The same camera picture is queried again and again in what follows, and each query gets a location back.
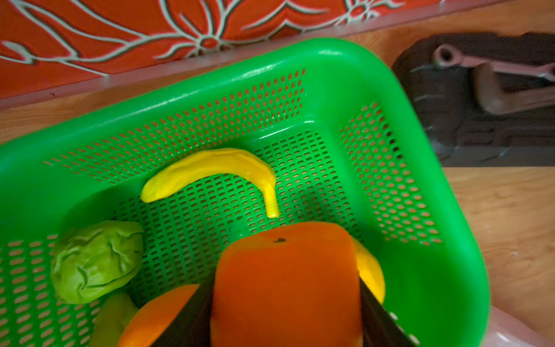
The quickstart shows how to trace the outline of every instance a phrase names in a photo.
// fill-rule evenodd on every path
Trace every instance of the yellow toy fruit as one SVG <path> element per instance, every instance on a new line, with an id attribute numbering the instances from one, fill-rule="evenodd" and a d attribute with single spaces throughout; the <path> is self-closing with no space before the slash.
<path id="1" fill-rule="evenodd" d="M 355 244 L 356 267 L 359 270 L 359 276 L 380 304 L 383 304 L 385 281 L 380 263 L 357 239 L 353 238 L 352 242 Z"/>
<path id="2" fill-rule="evenodd" d="M 146 183 L 141 199 L 149 203 L 167 198 L 201 178 L 222 173 L 251 181 L 262 191 L 268 217 L 279 217 L 274 170 L 257 156 L 235 148 L 203 150 L 173 163 Z"/>

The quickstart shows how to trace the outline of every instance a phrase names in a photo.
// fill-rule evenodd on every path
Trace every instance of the perforated basket wall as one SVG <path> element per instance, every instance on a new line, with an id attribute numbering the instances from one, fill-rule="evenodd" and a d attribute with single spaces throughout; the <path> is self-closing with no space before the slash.
<path id="1" fill-rule="evenodd" d="M 273 167 L 279 218 L 266 216 L 256 187 L 226 174 L 140 200 L 158 170 L 221 147 Z M 202 281 L 240 238 L 318 220 L 341 225 L 376 255 L 385 308 L 415 344 L 467 347 L 483 334 L 487 279 L 474 239 L 396 80 L 355 45 L 301 43 L 0 150 L 0 178 L 9 182 L 0 347 L 88 343 L 103 298 L 59 302 L 50 250 L 60 233 L 106 219 L 145 230 L 143 268 L 126 287 L 139 306 Z"/>

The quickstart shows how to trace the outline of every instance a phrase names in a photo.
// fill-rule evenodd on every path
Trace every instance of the green toy vegetable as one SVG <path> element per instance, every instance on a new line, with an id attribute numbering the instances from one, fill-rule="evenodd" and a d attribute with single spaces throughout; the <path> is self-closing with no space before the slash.
<path id="1" fill-rule="evenodd" d="M 125 327 L 138 311 L 127 293 L 111 295 L 98 312 L 89 347 L 117 347 Z"/>
<path id="2" fill-rule="evenodd" d="M 107 220 L 54 246 L 51 281 L 60 299 L 86 304 L 124 286 L 143 265 L 143 228 Z"/>

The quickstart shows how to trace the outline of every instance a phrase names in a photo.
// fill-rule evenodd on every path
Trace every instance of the dark metal object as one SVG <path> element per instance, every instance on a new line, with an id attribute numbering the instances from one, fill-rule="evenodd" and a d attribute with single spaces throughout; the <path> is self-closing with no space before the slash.
<path id="1" fill-rule="evenodd" d="M 473 73 L 476 100 L 491 114 L 500 115 L 555 105 L 555 86 L 505 93 L 490 63 L 477 66 Z"/>
<path id="2" fill-rule="evenodd" d="M 212 271 L 151 347 L 210 347 L 215 273 Z"/>
<path id="3" fill-rule="evenodd" d="M 551 82 L 555 81 L 555 63 L 534 66 L 470 56 L 447 43 L 442 44 L 433 51 L 432 59 L 441 67 L 461 66 L 464 68 L 475 68 L 482 64 L 489 64 L 495 72 L 541 77 Z"/>
<path id="4" fill-rule="evenodd" d="M 555 105 L 503 114 L 489 112 L 501 109 L 481 105 L 475 95 L 473 68 L 437 65 L 433 54 L 444 44 L 465 55 L 545 66 L 555 61 L 555 35 L 439 34 L 416 42 L 392 67 L 443 166 L 555 165 Z M 555 86 L 545 78 L 518 74 L 499 73 L 495 78 L 506 96 Z"/>
<path id="5" fill-rule="evenodd" d="M 364 347 L 414 347 L 360 279 Z"/>

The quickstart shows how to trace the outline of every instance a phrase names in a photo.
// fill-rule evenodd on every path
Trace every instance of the toy banana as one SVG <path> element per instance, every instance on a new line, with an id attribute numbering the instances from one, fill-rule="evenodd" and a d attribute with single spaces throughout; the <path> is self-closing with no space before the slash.
<path id="1" fill-rule="evenodd" d="M 146 183 L 141 199 L 149 203 L 167 198 L 188 184 L 221 173 L 251 181 L 262 191 L 268 217 L 279 217 L 274 170 L 257 156 L 235 148 L 204 150 L 173 163 Z"/>

